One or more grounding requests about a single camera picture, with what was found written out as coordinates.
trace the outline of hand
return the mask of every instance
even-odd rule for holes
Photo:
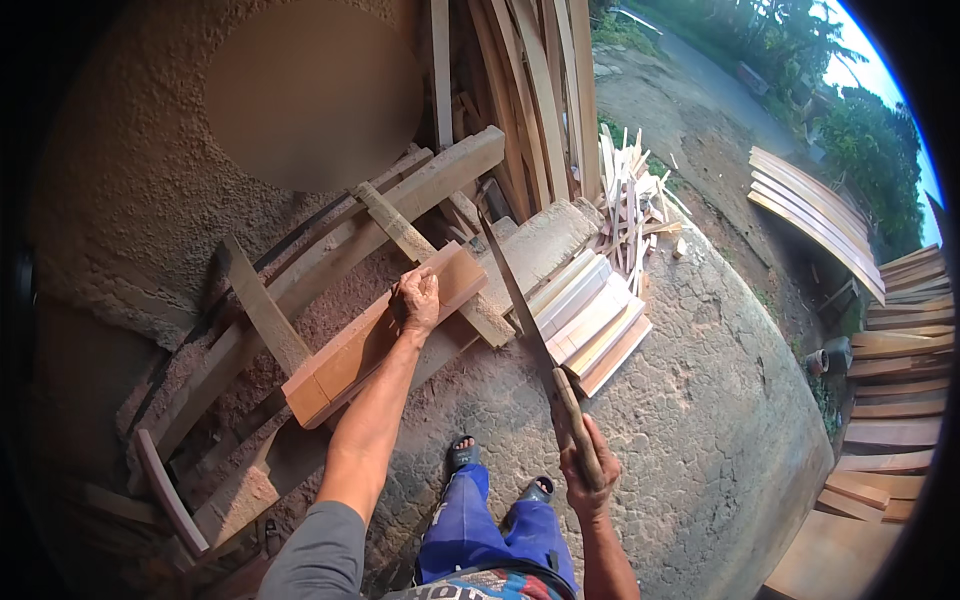
[[[412,333],[426,340],[440,318],[440,282],[430,267],[404,273],[394,284],[394,298],[403,300],[401,333]]]
[[[581,523],[588,523],[607,514],[613,484],[620,476],[620,463],[610,452],[607,439],[603,437],[597,424],[587,413],[584,413],[584,427],[590,434],[593,449],[596,451],[597,460],[600,462],[600,469],[603,470],[605,481],[603,490],[594,492],[587,480],[580,474],[580,468],[577,466],[577,448],[572,441],[560,452],[560,469],[564,472],[564,479],[566,479],[567,503],[573,508],[573,512],[577,514]]]

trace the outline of gray sleeve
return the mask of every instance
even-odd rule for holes
[[[346,504],[314,504],[276,555],[258,597],[356,597],[363,577],[366,531],[363,519]]]

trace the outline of sky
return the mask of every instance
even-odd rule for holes
[[[903,102],[908,105],[900,89],[897,87],[897,82],[893,75],[887,69],[883,63],[883,59],[876,51],[874,44],[856,24],[853,17],[843,8],[838,0],[827,0],[827,4],[835,10],[835,12],[830,15],[830,21],[839,21],[844,24],[843,41],[841,43],[870,59],[869,62],[861,62],[859,64],[848,62],[853,72],[856,73],[856,77],[860,80],[860,83],[865,88],[874,92],[874,94],[879,96],[883,102],[890,107],[893,107],[897,102]],[[819,17],[823,17],[824,15],[823,9],[817,6],[814,6],[811,13]],[[847,67],[836,57],[830,59],[824,81],[830,85],[839,84],[841,87],[844,85],[856,86],[856,81],[851,76],[850,71],[848,71]],[[937,223],[933,218],[933,211],[930,208],[930,204],[926,201],[924,192],[928,192],[930,196],[941,205],[943,205],[943,200],[940,195],[940,186],[937,184],[936,176],[934,175],[933,163],[930,160],[930,154],[923,138],[923,132],[921,132],[920,143],[921,153],[917,157],[917,161],[920,163],[921,171],[917,193],[918,201],[924,214],[924,230],[921,241],[924,246],[927,246],[933,243],[940,244],[942,240],[940,239],[940,231],[937,229]]]

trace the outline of hand saw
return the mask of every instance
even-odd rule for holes
[[[597,460],[593,441],[584,426],[580,403],[573,394],[570,381],[566,378],[566,371],[554,366],[553,357],[546,349],[543,336],[540,335],[540,330],[537,328],[533,315],[530,314],[530,306],[527,305],[527,300],[523,297],[520,286],[516,284],[514,273],[510,270],[510,265],[507,264],[507,259],[493,236],[490,223],[487,222],[487,218],[480,212],[479,208],[477,208],[477,216],[480,219],[484,234],[487,236],[487,243],[490,244],[493,257],[496,259],[496,266],[500,269],[503,282],[510,293],[510,300],[514,303],[514,312],[516,312],[523,329],[521,332],[522,341],[533,352],[540,383],[543,384],[543,391],[550,402],[550,419],[553,421],[554,433],[557,434],[557,446],[560,450],[563,450],[570,445],[572,438],[573,444],[577,448],[581,474],[587,478],[588,485],[595,492],[600,492],[605,484],[603,470],[600,469],[600,461]]]

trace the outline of blue trousers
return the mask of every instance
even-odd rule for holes
[[[553,508],[539,500],[518,500],[507,514],[510,531],[500,534],[487,510],[490,474],[466,465],[453,474],[417,558],[420,584],[460,569],[498,559],[527,559],[552,568],[576,590],[573,559]]]

